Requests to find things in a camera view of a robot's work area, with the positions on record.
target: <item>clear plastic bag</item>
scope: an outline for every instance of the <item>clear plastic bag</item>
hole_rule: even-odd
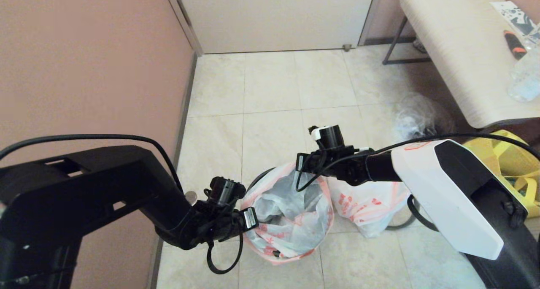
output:
[[[417,137],[451,133],[455,123],[438,103],[421,95],[409,93],[395,106],[395,142]]]
[[[385,181],[370,181],[353,187],[328,178],[328,186],[338,214],[353,222],[367,238],[380,235],[410,195],[405,184]]]
[[[325,178],[318,178],[302,192],[295,189],[295,164],[275,168],[244,197],[241,208],[253,207],[259,227],[245,239],[256,253],[272,264],[292,262],[311,254],[322,243],[334,221],[334,210]],[[304,173],[300,186],[313,175]]]

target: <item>water bottle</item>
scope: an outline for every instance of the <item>water bottle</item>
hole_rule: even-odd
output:
[[[508,95],[525,103],[540,95],[540,49],[536,46],[527,52],[511,72],[513,81]]]

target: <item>white door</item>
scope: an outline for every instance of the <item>white door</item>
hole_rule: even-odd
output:
[[[372,0],[181,0],[204,53],[356,47]]]

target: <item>black cable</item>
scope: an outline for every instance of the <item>black cable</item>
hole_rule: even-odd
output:
[[[53,141],[68,141],[68,140],[89,140],[89,139],[124,139],[124,140],[136,140],[136,141],[142,141],[145,143],[151,143],[156,149],[158,149],[159,153],[162,155],[163,159],[165,160],[165,163],[167,164],[170,175],[174,179],[174,183],[176,183],[178,189],[183,192],[182,185],[180,184],[180,180],[178,179],[178,175],[176,174],[176,170],[174,169],[174,166],[172,162],[170,161],[170,158],[168,158],[167,153],[162,148],[162,146],[155,141],[154,139],[150,139],[147,137],[142,137],[138,135],[124,135],[124,134],[71,134],[71,135],[53,135],[53,136],[46,136],[46,137],[38,137],[33,139],[26,139],[23,141],[20,141],[19,143],[14,143],[0,151],[0,160],[2,158],[6,157],[8,154],[17,151],[18,149],[21,149],[23,147],[31,146],[31,145],[37,145],[39,143],[50,143]]]
[[[259,182],[259,180],[261,180],[266,174],[270,173],[271,170],[274,170],[274,168],[270,168],[268,170],[265,170],[264,172],[259,174],[258,177],[255,177],[255,179],[253,179],[251,184],[249,184],[249,187],[247,188],[246,192],[249,191],[249,189],[251,189],[254,185],[256,185]]]
[[[220,212],[218,217],[210,222],[211,226],[208,228],[208,230],[212,229],[212,226],[216,224],[216,221],[219,220],[220,218],[222,218],[224,216],[224,214],[226,212],[228,212],[228,210],[230,210],[231,206],[236,203],[237,200],[238,200],[238,198],[235,197],[235,199],[233,199],[226,206],[224,206],[223,210]],[[231,227],[229,228],[229,232],[224,237],[224,239],[219,240],[219,242],[222,242],[224,240],[229,239],[228,236],[231,234],[233,226],[240,226],[241,227],[242,225],[237,224],[237,220],[234,219],[234,218],[231,218]],[[206,241],[206,243],[208,243],[208,252],[206,252],[206,263],[208,264],[208,268],[210,268],[210,271],[214,272],[215,274],[226,274],[227,272],[229,272],[230,270],[235,268],[236,264],[240,260],[240,256],[242,255],[243,235],[239,235],[239,239],[240,239],[240,245],[238,247],[238,254],[237,254],[237,258],[236,258],[235,262],[233,262],[233,264],[229,268],[227,268],[225,270],[219,270],[218,268],[216,268],[216,266],[214,265],[214,262],[212,261],[212,249],[214,249],[214,239],[213,238],[208,238],[208,240]]]
[[[420,203],[418,201],[416,201],[416,199],[413,199],[413,203],[414,203],[414,208],[416,208],[417,210],[420,210]],[[399,230],[399,229],[403,229],[405,227],[408,227],[415,220],[416,220],[416,217],[411,212],[411,216],[403,224],[397,225],[397,226],[387,226],[385,230],[396,231],[396,230]]]
[[[219,270],[214,265],[214,262],[212,262],[212,249],[214,248],[214,241],[209,241],[208,242],[208,252],[206,253],[206,262],[208,263],[208,268],[210,268],[210,271],[214,272],[215,274],[226,274],[227,272],[229,272],[230,270],[233,270],[233,268],[235,268],[236,264],[240,260],[240,256],[242,255],[243,235],[240,235],[239,239],[240,239],[240,245],[238,247],[237,258],[235,259],[235,262],[233,262],[233,264],[229,268],[227,268],[225,270]]]
[[[300,184],[300,178],[302,177],[304,167],[312,157],[313,157],[313,153],[309,153],[309,155],[305,158],[305,161],[302,162],[302,168],[300,168],[300,171],[298,172],[297,184],[295,186],[295,189],[297,192],[302,192],[303,190],[305,190],[305,188],[309,186],[309,185],[303,185],[301,189],[298,189],[298,186]],[[321,159],[322,162],[324,162],[324,160],[326,160],[326,156],[324,156],[324,158]]]
[[[364,157],[364,156],[370,156],[370,155],[376,155],[380,154],[382,152],[386,152],[389,149],[394,149],[403,145],[407,145],[409,143],[419,143],[423,141],[434,141],[434,140],[440,140],[440,139],[447,139],[447,138],[455,138],[455,137],[474,137],[474,138],[488,138],[488,139],[495,139],[500,141],[506,141],[507,143],[511,143],[513,145],[519,146],[523,149],[525,149],[527,152],[531,153],[537,160],[540,160],[540,153],[536,152],[535,149],[527,145],[526,143],[522,143],[520,141],[503,137],[499,135],[493,135],[493,134],[483,134],[483,133],[451,133],[451,134],[443,134],[443,135],[436,135],[436,136],[429,136],[429,137],[419,137],[415,139],[410,139],[407,141],[403,141],[401,143],[396,143],[394,145],[384,147],[383,149],[379,149],[375,152],[369,153],[369,154],[353,154],[346,157],[342,157],[338,160],[335,160],[334,162],[330,163],[328,166],[324,167],[322,170],[320,170],[315,176],[313,176],[301,189],[305,189],[305,187],[309,186],[314,180],[316,180],[318,177],[320,177],[328,168],[331,168],[335,164],[339,162],[343,162],[343,160],[348,160],[351,158],[358,158],[358,157]]]
[[[438,232],[437,226],[434,223],[428,221],[424,216],[422,216],[422,214],[420,214],[420,212],[418,212],[416,207],[413,205],[414,199],[415,197],[412,194],[407,199],[407,206],[409,207],[410,212],[413,214],[413,216],[415,216],[418,219],[419,222],[422,223],[422,225],[428,227],[429,229],[433,231]]]

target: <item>white label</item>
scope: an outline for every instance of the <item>white label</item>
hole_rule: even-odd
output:
[[[253,216],[253,208],[248,208],[243,212],[243,218],[246,220],[247,229],[251,229],[255,225],[255,216]]]

